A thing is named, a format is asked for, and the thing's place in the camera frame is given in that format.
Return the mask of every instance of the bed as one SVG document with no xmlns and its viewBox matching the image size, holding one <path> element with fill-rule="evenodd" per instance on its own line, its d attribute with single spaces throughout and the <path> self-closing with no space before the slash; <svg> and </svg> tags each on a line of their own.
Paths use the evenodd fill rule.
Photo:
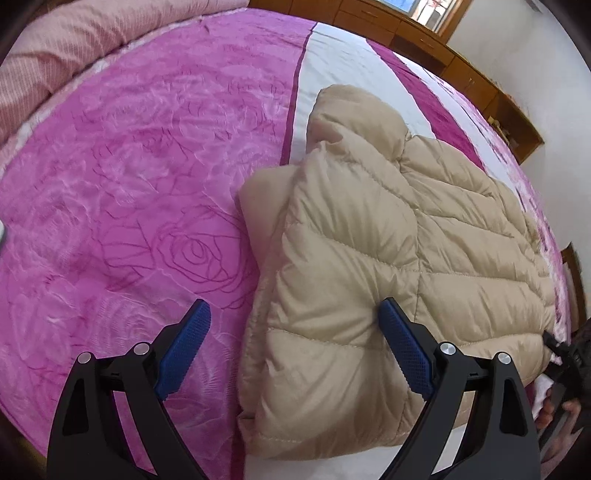
<svg viewBox="0 0 591 480">
<path fill-rule="evenodd" d="M 377 95 L 413 134 L 448 142 L 509 186 L 537 223 L 556 291 L 555 334 L 569 337 L 560 251 L 536 193 L 463 95 L 329 25 L 247 8 L 196 17 L 185 9 L 171 20 L 129 42 L 123 35 L 124 46 L 69 72 L 42 104 L 20 112 L 24 121 L 0 150 L 8 231 L 0 409 L 42 454 L 79 353 L 119 355 L 151 341 L 201 297 L 212 328 L 166 407 L 207 475 L 379 477 L 395 449 L 297 463 L 248 458 L 245 468 L 236 429 L 236 367 L 258 279 L 236 194 L 255 170 L 302 159 L 316 96 L 334 83 Z M 134 458 L 149 468 L 123 398 L 118 405 Z M 454 431 L 447 457 L 461 435 Z"/>
</svg>

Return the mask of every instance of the cabinet door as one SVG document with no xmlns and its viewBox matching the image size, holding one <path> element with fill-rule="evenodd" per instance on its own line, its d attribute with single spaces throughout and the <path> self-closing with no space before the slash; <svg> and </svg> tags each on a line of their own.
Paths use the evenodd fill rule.
<svg viewBox="0 0 591 480">
<path fill-rule="evenodd" d="M 339 10 L 363 18 L 369 23 L 373 23 L 390 32 L 396 32 L 400 25 L 400 18 L 395 14 L 388 13 L 373 5 L 368 5 L 361 0 L 343 0 Z"/>
<path fill-rule="evenodd" d="M 374 40 L 382 45 L 390 45 L 390 42 L 394 38 L 394 34 L 385 30 L 382 27 L 373 25 L 372 23 L 364 20 L 363 18 L 356 17 L 348 14 L 347 12 L 339 12 L 335 18 L 335 27 L 348 30 L 362 37 Z"/>
<path fill-rule="evenodd" d="M 248 6 L 263 10 L 272 10 L 280 14 L 288 14 L 292 2 L 293 0 L 251 0 Z"/>
<path fill-rule="evenodd" d="M 290 15 L 332 25 L 342 0 L 293 0 Z"/>
<path fill-rule="evenodd" d="M 497 89 L 460 57 L 456 57 L 441 76 L 462 92 L 481 112 L 488 106 Z"/>
<path fill-rule="evenodd" d="M 444 65 L 449 65 L 455 56 L 443 43 L 408 22 L 402 22 L 400 24 L 396 35 L 414 43 L 418 48 Z"/>
</svg>

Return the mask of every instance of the wooden cabinet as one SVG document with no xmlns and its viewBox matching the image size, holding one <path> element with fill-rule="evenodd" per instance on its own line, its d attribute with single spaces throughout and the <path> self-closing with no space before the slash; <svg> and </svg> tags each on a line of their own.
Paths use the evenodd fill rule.
<svg viewBox="0 0 591 480">
<path fill-rule="evenodd" d="M 497 93 L 497 88 L 460 57 L 455 57 L 441 76 L 466 95 L 483 112 Z"/>
<path fill-rule="evenodd" d="M 396 32 L 400 25 L 400 19 L 395 15 L 359 0 L 343 0 L 339 10 L 358 18 L 362 18 L 363 20 L 390 32 Z"/>
<path fill-rule="evenodd" d="M 392 32 L 343 11 L 337 13 L 334 25 L 386 46 L 390 45 L 394 38 Z"/>
<path fill-rule="evenodd" d="M 288 14 L 292 2 L 293 0 L 251 0 L 248 6 L 251 8 L 261 8 L 263 10 L 273 10 L 280 14 Z"/>
<path fill-rule="evenodd" d="M 402 22 L 396 35 L 414 43 L 444 65 L 449 65 L 455 56 L 444 44 L 408 22 Z"/>
<path fill-rule="evenodd" d="M 342 0 L 293 0 L 290 15 L 332 25 L 341 2 Z"/>
<path fill-rule="evenodd" d="M 520 164 L 544 143 L 529 119 L 503 92 L 497 93 L 483 115 L 487 120 L 493 117 L 508 131 L 509 147 Z"/>
</svg>

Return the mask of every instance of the pink blanket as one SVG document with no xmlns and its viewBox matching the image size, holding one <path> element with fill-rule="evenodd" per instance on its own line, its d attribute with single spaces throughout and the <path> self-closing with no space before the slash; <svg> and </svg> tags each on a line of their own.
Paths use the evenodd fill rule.
<svg viewBox="0 0 591 480">
<path fill-rule="evenodd" d="M 293 160 L 298 108 L 319 75 L 308 61 L 317 27 L 252 9 L 167 27 L 98 62 L 0 151 L 0 408 L 42 453 L 79 353 L 120 355 L 151 341 L 201 297 L 212 328 L 166 407 L 207 475 L 241 478 L 234 377 L 258 272 L 236 192 L 254 170 Z M 417 121 L 487 171 L 475 134 L 433 85 L 374 48 Z M 327 81 L 349 83 L 328 60 L 327 71 Z M 479 127 L 479 141 L 496 138 Z M 506 155 L 493 154 L 499 165 Z M 524 178 L 514 178 L 516 192 L 529 192 L 553 264 L 560 254 Z M 122 419 L 149 468 L 125 409 Z"/>
</svg>

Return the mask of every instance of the beige puffer jacket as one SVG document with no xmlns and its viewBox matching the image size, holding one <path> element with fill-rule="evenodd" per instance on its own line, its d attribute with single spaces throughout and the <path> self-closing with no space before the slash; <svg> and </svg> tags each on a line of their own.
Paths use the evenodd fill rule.
<svg viewBox="0 0 591 480">
<path fill-rule="evenodd" d="M 261 268 L 238 379 L 247 451 L 313 459 L 404 441 L 424 403 L 376 323 L 389 296 L 438 341 L 508 352 L 524 383 L 538 376 L 554 291 L 514 194 L 354 87 L 320 92 L 307 140 L 299 166 L 259 171 L 240 195 Z"/>
</svg>

